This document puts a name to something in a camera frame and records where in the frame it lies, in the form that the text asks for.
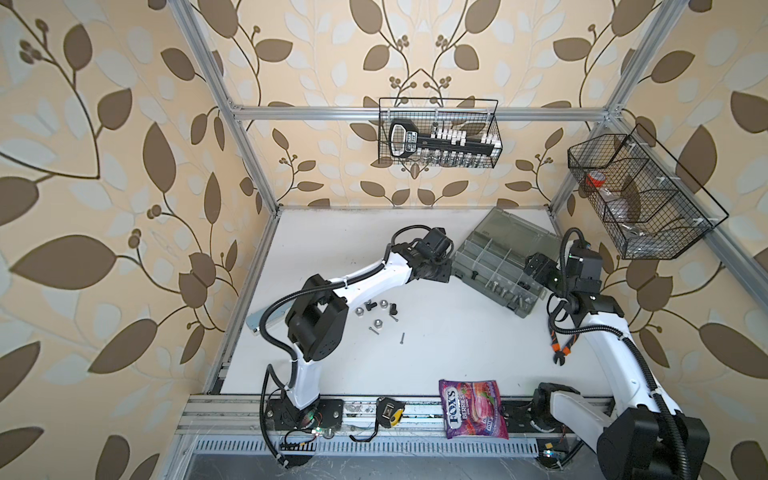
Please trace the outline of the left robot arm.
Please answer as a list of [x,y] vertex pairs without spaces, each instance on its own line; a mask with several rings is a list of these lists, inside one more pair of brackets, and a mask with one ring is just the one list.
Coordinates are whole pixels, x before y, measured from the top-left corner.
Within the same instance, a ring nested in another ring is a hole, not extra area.
[[393,234],[382,259],[339,278],[315,274],[266,307],[254,331],[290,358],[285,382],[273,366],[266,367],[265,380],[280,392],[270,409],[276,426],[292,430],[319,423],[321,361],[340,345],[351,311],[413,281],[448,282],[453,251],[444,228],[409,225]]

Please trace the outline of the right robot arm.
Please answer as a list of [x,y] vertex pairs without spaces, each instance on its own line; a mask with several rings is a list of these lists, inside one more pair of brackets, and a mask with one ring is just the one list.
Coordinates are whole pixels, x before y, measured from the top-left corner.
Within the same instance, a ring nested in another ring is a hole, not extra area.
[[666,393],[634,342],[616,300],[601,292],[601,256],[583,238],[563,241],[559,258],[526,259],[524,272],[558,304],[548,315],[552,337],[589,341],[614,400],[607,414],[575,389],[542,382],[534,391],[531,423],[540,430],[563,425],[597,456],[606,479],[695,479],[710,434]]

